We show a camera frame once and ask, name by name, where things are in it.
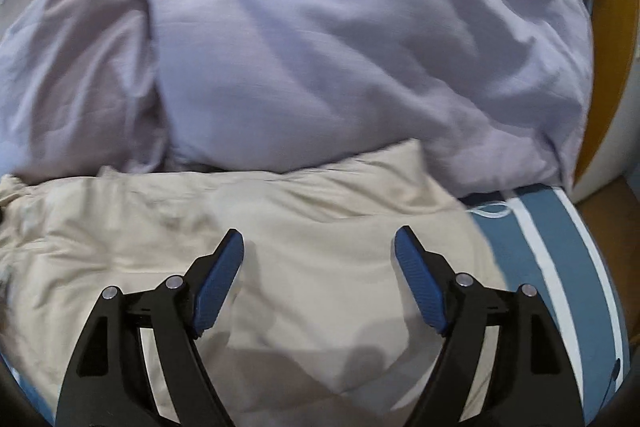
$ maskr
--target blue gripper pad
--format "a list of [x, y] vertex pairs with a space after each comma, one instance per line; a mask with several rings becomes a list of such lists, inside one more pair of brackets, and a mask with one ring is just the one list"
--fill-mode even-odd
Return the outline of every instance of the blue gripper pad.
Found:
[[424, 321], [439, 334], [447, 328], [444, 296], [409, 235], [400, 229], [394, 240], [396, 259]]
[[236, 232], [220, 253], [196, 296], [193, 329], [197, 336], [216, 322], [222, 303], [244, 259], [242, 235]]

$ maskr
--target blue striped fabric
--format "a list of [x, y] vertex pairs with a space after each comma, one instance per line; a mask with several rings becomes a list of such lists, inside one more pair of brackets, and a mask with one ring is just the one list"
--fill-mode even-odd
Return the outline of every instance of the blue striped fabric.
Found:
[[[604, 285], [595, 266], [600, 259], [599, 253], [595, 252], [598, 257], [594, 261], [575, 225], [574, 219], [579, 217], [570, 215], [565, 206], [570, 203], [566, 198], [562, 199], [564, 201], [552, 188], [534, 185], [513, 193], [465, 198], [465, 203], [476, 209], [472, 215], [494, 249], [509, 289], [514, 290], [524, 282], [539, 289], [562, 330], [568, 351], [571, 342], [568, 342], [562, 326], [564, 324], [569, 334], [575, 330], [579, 354], [574, 355], [574, 359], [581, 364], [584, 416], [589, 422], [598, 412], [605, 393], [608, 401], [628, 371], [628, 343], [615, 287], [608, 272], [604, 272], [604, 277], [608, 278], [605, 285], [609, 285], [615, 300], [613, 314], [610, 314]], [[504, 212], [504, 204], [487, 204], [489, 201], [505, 201], [509, 212]], [[526, 230], [527, 223], [533, 225], [537, 232]], [[532, 233], [539, 234], [542, 239], [542, 248], [550, 256], [550, 264], [545, 264], [544, 259], [541, 262], [540, 252], [534, 251], [539, 250], [540, 245], [529, 242]], [[554, 283], [553, 273], [557, 273], [561, 287]], [[561, 308], [556, 309], [564, 297], [569, 314]], [[619, 341], [622, 338], [618, 349], [615, 334]], [[622, 362], [622, 374], [610, 383], [617, 358]]]
[[47, 403], [44, 401], [44, 398], [40, 396], [38, 391], [36, 391], [36, 389], [24, 377], [18, 374], [18, 372], [13, 367], [11, 367], [9, 361], [4, 357], [2, 353], [0, 353], [0, 357], [2, 357], [9, 370], [11, 370], [12, 375], [14, 375], [16, 382], [22, 389], [29, 402], [31, 402], [31, 405], [33, 405], [42, 416], [44, 416], [44, 419], [47, 422], [53, 425], [53, 413], [51, 412], [51, 409], [49, 408]]

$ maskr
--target bedding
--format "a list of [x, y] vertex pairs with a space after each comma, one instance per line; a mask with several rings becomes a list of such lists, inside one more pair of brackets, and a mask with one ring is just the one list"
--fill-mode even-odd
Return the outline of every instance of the bedding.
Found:
[[585, 420], [591, 421], [622, 384], [630, 357], [618, 294], [582, 218], [559, 187], [532, 185], [464, 201], [507, 288], [527, 281], [545, 299], [578, 379]]
[[581, 0], [35, 0], [0, 43], [0, 172], [285, 172], [420, 139], [455, 196], [572, 185]]
[[[629, 357], [615, 288], [575, 208], [561, 189], [536, 185], [465, 198], [463, 215], [420, 164], [414, 141], [284, 176], [108, 171], [41, 187], [5, 177], [0, 267], [13, 289], [1, 299], [10, 319], [0, 330], [2, 349], [30, 393], [33, 380], [54, 408], [66, 361], [104, 286], [153, 287], [212, 250], [228, 227], [239, 227], [248, 245], [245, 264], [219, 321], [198, 344], [233, 419], [257, 425], [276, 415], [278, 424], [302, 425], [308, 417], [301, 415], [321, 404], [323, 414], [330, 411], [328, 425], [401, 425], [440, 346], [391, 261], [393, 228], [411, 223], [425, 247], [483, 283], [513, 290], [529, 282], [539, 289], [565, 340], [590, 421], [622, 382]], [[310, 298], [300, 309], [304, 295]], [[393, 313], [398, 317], [391, 320]], [[21, 331], [29, 332], [26, 338]], [[153, 346], [146, 342], [149, 360]], [[298, 343], [305, 349], [294, 349]], [[489, 360], [482, 359], [481, 373], [491, 353], [483, 353]], [[616, 359], [622, 370], [612, 377]], [[248, 368], [257, 362], [266, 365], [265, 374], [273, 372], [262, 379]], [[150, 364], [158, 381], [157, 360]], [[344, 380], [336, 383], [332, 372]], [[350, 390], [340, 394], [340, 385]], [[394, 387], [412, 391], [393, 404]], [[467, 413], [482, 396], [474, 394]], [[157, 399], [170, 415], [164, 389]], [[269, 412], [268, 404], [280, 412]]]
[[[244, 263], [198, 350], [239, 427], [404, 422], [442, 339], [392, 254], [402, 225], [455, 270], [504, 287], [465, 207], [425, 174], [416, 141], [284, 175], [108, 171], [38, 187], [6, 176], [0, 204], [0, 269], [10, 274], [2, 339], [53, 408], [100, 291], [183, 273], [231, 227], [244, 237]], [[144, 341], [156, 401], [171, 417]], [[488, 346], [467, 414], [487, 385], [495, 332]]]
[[146, 0], [34, 0], [0, 42], [0, 173], [149, 172], [166, 130]]

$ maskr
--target metal screw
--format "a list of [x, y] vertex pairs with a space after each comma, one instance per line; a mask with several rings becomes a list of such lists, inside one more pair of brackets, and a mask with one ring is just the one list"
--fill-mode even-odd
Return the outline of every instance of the metal screw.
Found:
[[526, 295], [527, 297], [535, 297], [536, 295], [538, 295], [538, 290], [536, 290], [536, 287], [532, 284], [523, 284], [521, 289], [522, 293], [524, 293], [524, 295]]
[[166, 280], [164, 284], [170, 290], [177, 290], [180, 286], [182, 286], [183, 282], [184, 281], [182, 280], [182, 277], [180, 277], [179, 275], [172, 275], [171, 277], [169, 277], [169, 279]]
[[467, 288], [474, 283], [474, 278], [471, 277], [468, 273], [459, 273], [456, 275], [456, 282], [458, 285]]
[[118, 294], [118, 289], [116, 286], [107, 286], [104, 290], [102, 290], [102, 298], [103, 299], [113, 299]]

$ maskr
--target beige fabric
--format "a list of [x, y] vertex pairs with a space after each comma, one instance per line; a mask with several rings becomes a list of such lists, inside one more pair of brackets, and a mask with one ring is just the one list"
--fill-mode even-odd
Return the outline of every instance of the beige fabric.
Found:
[[[244, 263], [198, 347], [239, 427], [402, 424], [442, 345], [393, 258], [402, 225], [456, 271], [505, 287], [481, 232], [425, 174], [412, 140], [285, 175], [107, 171], [37, 187], [6, 176], [0, 204], [0, 270], [10, 274], [3, 349], [53, 407], [101, 289], [151, 289], [231, 227], [244, 236]], [[145, 339], [156, 398], [171, 416]], [[490, 368], [481, 363], [475, 392]]]

